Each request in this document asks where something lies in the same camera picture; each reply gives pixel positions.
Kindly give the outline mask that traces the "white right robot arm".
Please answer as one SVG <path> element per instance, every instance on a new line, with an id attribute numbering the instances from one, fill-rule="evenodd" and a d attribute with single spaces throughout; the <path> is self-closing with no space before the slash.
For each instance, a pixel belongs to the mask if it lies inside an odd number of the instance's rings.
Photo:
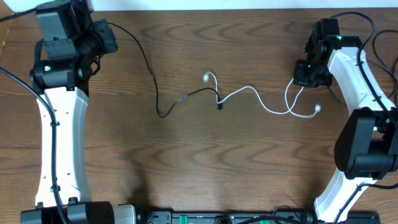
<path id="1" fill-rule="evenodd" d="M 334 147 L 336 171 L 305 212 L 303 223 L 380 223 L 379 215 L 352 212 L 368 188 L 397 170 L 397 108 L 383 93 L 356 35 L 312 34 L 306 60 L 295 66 L 294 84 L 316 88 L 332 79 L 343 94 L 349 118 Z"/>

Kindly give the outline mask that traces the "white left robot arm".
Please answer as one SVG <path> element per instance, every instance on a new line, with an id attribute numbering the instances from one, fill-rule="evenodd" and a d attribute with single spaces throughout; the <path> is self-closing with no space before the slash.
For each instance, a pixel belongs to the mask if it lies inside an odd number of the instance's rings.
<path id="1" fill-rule="evenodd" d="M 117 51 L 106 20 L 76 39 L 40 40 L 30 72 L 42 123 L 42 165 L 35 209 L 21 223 L 136 223 L 131 204 L 94 202 L 85 165 L 88 81 L 104 54 Z"/>

